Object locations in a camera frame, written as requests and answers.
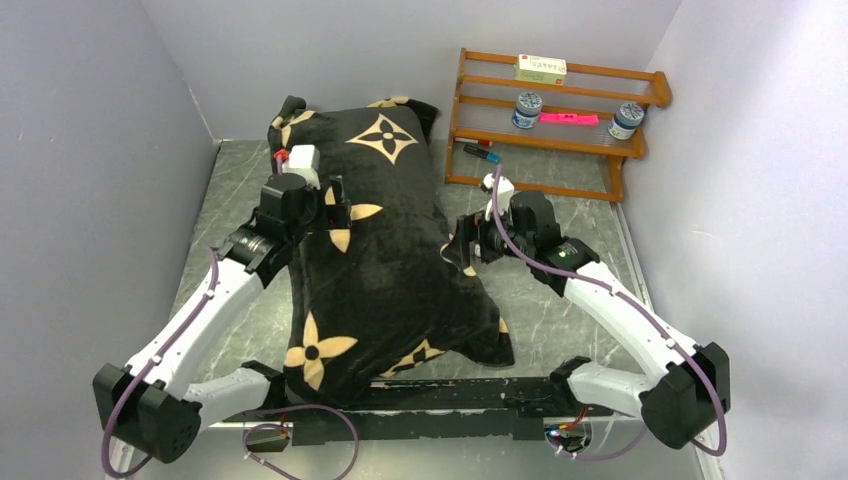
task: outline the wooden rack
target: wooden rack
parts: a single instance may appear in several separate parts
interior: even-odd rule
[[[610,191],[596,192],[572,188],[540,185],[535,183],[516,183],[520,190],[538,190],[554,195],[620,202],[624,197],[621,181],[621,168],[627,157],[641,158],[645,154],[645,138],[642,128],[629,140],[616,140],[607,133],[607,125],[612,119],[610,112],[598,112],[544,105],[545,113],[577,113],[579,115],[595,114],[601,120],[595,127],[577,125],[542,125],[537,124],[532,129],[522,130],[514,127],[511,122],[512,109],[515,101],[470,96],[463,94],[463,86],[470,84],[490,85],[498,87],[513,87],[529,91],[553,92],[565,94],[574,98],[594,97],[610,100],[636,102],[647,109],[649,105],[665,107],[671,102],[671,89],[663,72],[639,72],[619,68],[597,67],[593,65],[568,64],[568,74],[565,85],[547,85],[542,83],[523,82],[512,78],[511,66],[515,64],[513,55],[498,55],[494,53],[469,52],[464,48],[459,57],[459,73],[456,80],[456,95],[454,96],[453,113],[451,116],[448,151],[445,159],[445,183],[479,185],[481,178],[455,175],[453,173],[453,143],[456,137],[475,140],[491,140],[510,145],[526,147],[551,148],[569,152],[590,153],[603,155],[607,162]],[[474,64],[476,70],[482,73],[467,73]],[[596,84],[609,84],[603,79],[614,78],[616,88],[596,88]],[[494,121],[469,121],[468,118],[493,118]]]

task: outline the gray wall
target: gray wall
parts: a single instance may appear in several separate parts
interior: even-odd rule
[[[848,478],[845,2],[684,0],[624,203],[660,314],[730,353],[728,480]]]
[[[460,47],[642,69],[680,0],[142,3],[215,138],[257,139],[288,94],[333,110],[407,95],[449,113]]]
[[[0,58],[0,478],[96,478],[92,377],[167,321],[216,147],[137,1],[4,1]]]

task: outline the gray marble surface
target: gray marble surface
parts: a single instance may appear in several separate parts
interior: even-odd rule
[[[434,188],[448,218],[484,206],[486,197],[476,187],[445,185],[444,142],[433,148]],[[604,189],[600,159],[590,155],[495,145],[505,174],[513,181]],[[494,165],[457,148],[454,172],[482,176]],[[249,216],[259,199],[259,188],[269,174],[268,146],[264,141],[224,142],[218,155],[206,200],[197,221],[175,310],[188,299],[208,269],[204,247],[218,246]],[[628,261],[618,219],[610,204],[597,200],[549,196],[563,232],[597,251],[602,260],[631,291],[633,267]],[[395,378],[479,378],[547,375],[575,355],[602,364],[638,372],[630,355],[585,312],[537,283],[523,263],[502,259],[475,266],[486,290],[507,320],[515,349],[514,367],[478,366],[459,354],[448,353]],[[289,278],[283,271],[269,288],[221,337],[201,366],[196,381],[229,374],[251,359],[282,369],[289,337],[291,299]]]

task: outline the jar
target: jar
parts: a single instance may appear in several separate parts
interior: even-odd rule
[[[645,111],[642,110],[642,107],[633,102],[624,103],[610,120],[607,131],[619,140],[627,140],[633,135],[636,127],[642,123],[644,118]]]
[[[542,98],[533,92],[518,95],[515,110],[512,111],[512,123],[518,128],[533,128],[542,111]]]

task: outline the pink marker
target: pink marker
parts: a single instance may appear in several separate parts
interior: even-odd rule
[[[577,115],[576,113],[541,113],[539,114],[539,121],[542,123],[592,126],[598,124],[598,116]]]

